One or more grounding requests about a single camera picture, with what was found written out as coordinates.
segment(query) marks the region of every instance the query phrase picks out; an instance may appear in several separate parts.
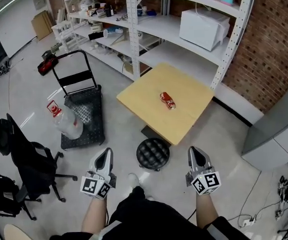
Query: red soda can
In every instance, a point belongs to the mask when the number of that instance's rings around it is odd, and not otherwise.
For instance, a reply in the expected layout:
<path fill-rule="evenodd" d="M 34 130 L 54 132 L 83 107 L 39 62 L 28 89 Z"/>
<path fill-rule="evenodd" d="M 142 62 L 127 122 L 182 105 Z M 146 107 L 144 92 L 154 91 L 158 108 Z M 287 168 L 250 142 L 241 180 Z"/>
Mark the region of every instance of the red soda can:
<path fill-rule="evenodd" d="M 168 93 L 162 92 L 160 94 L 160 99 L 163 103 L 167 105 L 170 110 L 173 110 L 176 107 L 176 104 L 174 103 L 173 99 L 168 95 Z"/>

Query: large plastic water bottle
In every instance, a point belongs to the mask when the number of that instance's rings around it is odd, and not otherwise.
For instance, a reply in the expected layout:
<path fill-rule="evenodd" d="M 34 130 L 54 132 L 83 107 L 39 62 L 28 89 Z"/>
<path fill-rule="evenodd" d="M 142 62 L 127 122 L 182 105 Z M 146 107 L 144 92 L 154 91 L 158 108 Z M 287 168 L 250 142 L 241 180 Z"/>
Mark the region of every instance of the large plastic water bottle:
<path fill-rule="evenodd" d="M 68 107 L 59 107 L 55 101 L 47 105 L 47 109 L 53 115 L 53 122 L 56 128 L 69 139 L 77 139 L 83 133 L 82 120 Z"/>

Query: black sleeve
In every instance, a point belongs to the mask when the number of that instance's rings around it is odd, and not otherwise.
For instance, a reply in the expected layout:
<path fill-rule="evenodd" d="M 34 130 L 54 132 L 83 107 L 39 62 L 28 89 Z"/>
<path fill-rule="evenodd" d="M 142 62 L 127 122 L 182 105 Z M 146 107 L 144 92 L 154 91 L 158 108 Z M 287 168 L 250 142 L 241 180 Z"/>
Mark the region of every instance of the black sleeve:
<path fill-rule="evenodd" d="M 49 240 L 89 240 L 93 234 L 86 233 L 86 232 L 69 232 L 65 233 L 62 236 L 53 235 Z"/>
<path fill-rule="evenodd" d="M 238 240 L 249 240 L 243 233 L 238 229 L 234 228 L 224 217 L 218 217 L 211 224 L 205 226 L 204 230 L 216 240 L 221 239 L 238 239 Z"/>

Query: brick wall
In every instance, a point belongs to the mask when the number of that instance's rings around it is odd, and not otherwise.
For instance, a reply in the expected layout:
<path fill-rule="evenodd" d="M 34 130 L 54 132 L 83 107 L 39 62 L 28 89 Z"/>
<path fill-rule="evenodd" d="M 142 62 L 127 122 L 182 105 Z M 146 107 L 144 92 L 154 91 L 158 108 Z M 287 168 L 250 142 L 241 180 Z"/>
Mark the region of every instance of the brick wall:
<path fill-rule="evenodd" d="M 53 13 L 60 0 L 51 1 Z M 143 0 L 160 11 L 160 0 Z M 171 0 L 170 14 L 180 16 L 195 4 Z M 288 90 L 288 0 L 255 0 L 245 34 L 223 83 L 267 112 Z"/>

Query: forearm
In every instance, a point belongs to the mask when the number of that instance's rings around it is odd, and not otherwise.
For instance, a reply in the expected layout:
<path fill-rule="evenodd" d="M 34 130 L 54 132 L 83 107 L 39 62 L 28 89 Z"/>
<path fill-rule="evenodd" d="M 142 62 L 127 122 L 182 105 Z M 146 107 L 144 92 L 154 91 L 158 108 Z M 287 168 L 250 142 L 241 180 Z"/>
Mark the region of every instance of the forearm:
<path fill-rule="evenodd" d="M 197 226 L 203 229 L 206 225 L 212 223 L 218 218 L 217 211 L 214 207 L 212 198 L 210 195 L 198 195 L 196 196 L 196 219 Z"/>
<path fill-rule="evenodd" d="M 93 198 L 83 220 L 82 232 L 98 234 L 106 226 L 106 209 L 106 199 Z"/>

